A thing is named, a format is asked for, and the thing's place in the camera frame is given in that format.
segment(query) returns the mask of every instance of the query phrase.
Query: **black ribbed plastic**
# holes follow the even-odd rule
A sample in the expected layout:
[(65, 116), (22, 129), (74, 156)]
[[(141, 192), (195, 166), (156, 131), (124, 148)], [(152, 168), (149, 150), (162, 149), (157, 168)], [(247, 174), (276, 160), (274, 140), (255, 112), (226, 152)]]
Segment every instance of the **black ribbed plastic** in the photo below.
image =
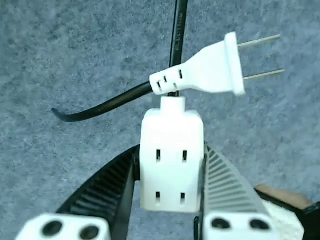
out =
[(58, 210), (59, 214), (100, 217), (108, 221), (111, 239), (127, 239), (139, 145), (93, 175)]

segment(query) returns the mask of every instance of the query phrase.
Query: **outlet slot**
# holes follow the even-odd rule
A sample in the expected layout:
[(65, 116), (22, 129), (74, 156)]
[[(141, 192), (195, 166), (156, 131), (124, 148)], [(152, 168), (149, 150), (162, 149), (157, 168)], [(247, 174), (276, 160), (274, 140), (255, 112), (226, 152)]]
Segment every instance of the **outlet slot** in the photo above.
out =
[(180, 203), (183, 205), (186, 202), (186, 194), (184, 192), (181, 193)]
[(156, 150), (156, 162), (160, 163), (161, 160), (161, 151), (159, 149)]
[(155, 193), (155, 201), (159, 204), (160, 203), (160, 192), (159, 191), (157, 191), (156, 193)]
[(186, 150), (183, 151), (183, 158), (182, 158), (182, 162), (185, 164), (187, 163), (187, 154), (188, 152)]

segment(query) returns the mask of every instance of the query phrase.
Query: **white power plug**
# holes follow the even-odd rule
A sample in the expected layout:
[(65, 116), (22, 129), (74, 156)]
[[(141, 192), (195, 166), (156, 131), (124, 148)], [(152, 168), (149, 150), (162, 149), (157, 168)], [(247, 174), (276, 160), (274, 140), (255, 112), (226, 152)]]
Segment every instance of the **white power plug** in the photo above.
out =
[(200, 208), (204, 124), (184, 97), (161, 98), (141, 126), (141, 207), (148, 211), (194, 213)]
[(156, 95), (185, 89), (244, 95), (236, 33), (228, 33), (224, 41), (203, 48), (183, 64), (150, 75), (149, 81)]

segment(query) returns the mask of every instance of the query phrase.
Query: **black extension cord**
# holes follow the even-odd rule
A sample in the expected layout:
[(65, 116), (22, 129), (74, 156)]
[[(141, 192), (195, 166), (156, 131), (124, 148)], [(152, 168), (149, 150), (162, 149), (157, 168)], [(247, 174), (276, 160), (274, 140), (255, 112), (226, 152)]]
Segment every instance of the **black extension cord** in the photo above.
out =
[[(187, 7), (188, 0), (176, 0), (170, 51), (170, 67), (181, 64), (187, 19)], [(64, 114), (59, 112), (55, 108), (52, 108), (52, 112), (57, 118), (64, 122), (80, 122), (98, 117), (102, 114), (106, 114), (149, 93), (152, 93), (152, 87), (150, 85), (150, 82), (147, 81), (98, 106), (95, 106), (82, 112), (74, 114)], [(178, 97), (179, 92), (171, 92), (168, 94), (168, 96)]]

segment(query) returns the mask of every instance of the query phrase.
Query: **gray carpet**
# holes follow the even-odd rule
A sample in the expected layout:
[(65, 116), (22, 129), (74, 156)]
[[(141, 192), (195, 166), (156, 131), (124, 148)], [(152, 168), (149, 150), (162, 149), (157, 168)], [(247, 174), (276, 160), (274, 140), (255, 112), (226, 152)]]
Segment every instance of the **gray carpet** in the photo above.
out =
[[(185, 91), (205, 138), (253, 184), (320, 199), (320, 3), (318, 0), (190, 0), (183, 61), (236, 31), (238, 42), (280, 33), (241, 50), (247, 95)], [(0, 236), (54, 212), (108, 161), (140, 140), (142, 97), (109, 114), (65, 123), (50, 112), (95, 106), (168, 67), (174, 1), (0, 2)], [(129, 240), (191, 240), (191, 215), (139, 209)]]

